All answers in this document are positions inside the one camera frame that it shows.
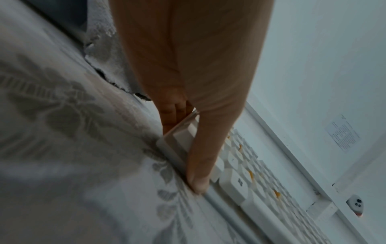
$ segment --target white keyboard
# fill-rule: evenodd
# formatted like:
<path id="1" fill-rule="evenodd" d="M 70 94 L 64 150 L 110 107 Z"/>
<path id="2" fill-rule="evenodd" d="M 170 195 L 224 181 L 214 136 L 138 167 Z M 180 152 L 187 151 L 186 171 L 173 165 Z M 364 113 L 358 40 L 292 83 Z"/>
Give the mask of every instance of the white keyboard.
<path id="1" fill-rule="evenodd" d="M 157 141 L 157 146 L 185 173 L 187 153 L 197 132 L 194 111 Z M 204 197 L 249 243 L 331 244 L 308 214 L 237 130 L 231 130 L 217 158 Z"/>

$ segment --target skin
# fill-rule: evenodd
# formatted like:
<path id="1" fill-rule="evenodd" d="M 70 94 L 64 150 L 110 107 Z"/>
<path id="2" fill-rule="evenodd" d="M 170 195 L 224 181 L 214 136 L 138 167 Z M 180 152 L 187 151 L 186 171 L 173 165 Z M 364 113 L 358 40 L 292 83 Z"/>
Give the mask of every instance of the skin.
<path id="1" fill-rule="evenodd" d="M 136 78 L 157 107 L 163 133 L 195 107 L 200 123 L 187 182 L 198 194 L 240 116 L 273 0 L 110 0 Z"/>

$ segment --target white device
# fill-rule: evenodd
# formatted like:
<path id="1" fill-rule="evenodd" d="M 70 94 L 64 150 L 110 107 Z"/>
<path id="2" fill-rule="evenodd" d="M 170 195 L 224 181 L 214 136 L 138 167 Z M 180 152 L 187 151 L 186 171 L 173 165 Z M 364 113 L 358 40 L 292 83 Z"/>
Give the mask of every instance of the white device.
<path id="1" fill-rule="evenodd" d="M 194 111 L 157 141 L 183 174 L 198 124 Z M 331 244 L 237 130 L 229 132 L 210 181 L 204 197 L 248 243 L 266 243 L 263 231 L 274 244 Z"/>

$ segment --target hand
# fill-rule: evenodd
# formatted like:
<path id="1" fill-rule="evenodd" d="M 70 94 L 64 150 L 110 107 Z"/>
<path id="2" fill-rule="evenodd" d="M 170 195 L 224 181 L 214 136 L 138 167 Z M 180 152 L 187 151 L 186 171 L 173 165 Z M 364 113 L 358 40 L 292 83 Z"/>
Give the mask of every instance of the hand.
<path id="1" fill-rule="evenodd" d="M 187 161 L 196 193 L 241 114 L 273 0 L 110 0 L 136 78 L 166 133 L 195 107 L 200 123 Z"/>

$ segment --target yellow marking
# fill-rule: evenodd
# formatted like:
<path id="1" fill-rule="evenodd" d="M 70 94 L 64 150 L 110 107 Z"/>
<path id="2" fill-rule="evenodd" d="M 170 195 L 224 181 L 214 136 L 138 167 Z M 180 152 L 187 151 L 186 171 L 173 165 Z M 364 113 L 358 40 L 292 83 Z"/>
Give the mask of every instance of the yellow marking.
<path id="1" fill-rule="evenodd" d="M 250 174 L 250 178 L 253 180 L 253 173 L 252 171 L 248 170 L 249 174 Z"/>
<path id="2" fill-rule="evenodd" d="M 276 191 L 276 190 L 273 190 L 273 191 L 275 192 L 275 195 L 276 195 L 277 198 L 279 198 L 279 197 L 281 196 L 281 193 L 280 193 L 280 192 L 278 192 L 278 191 Z"/>

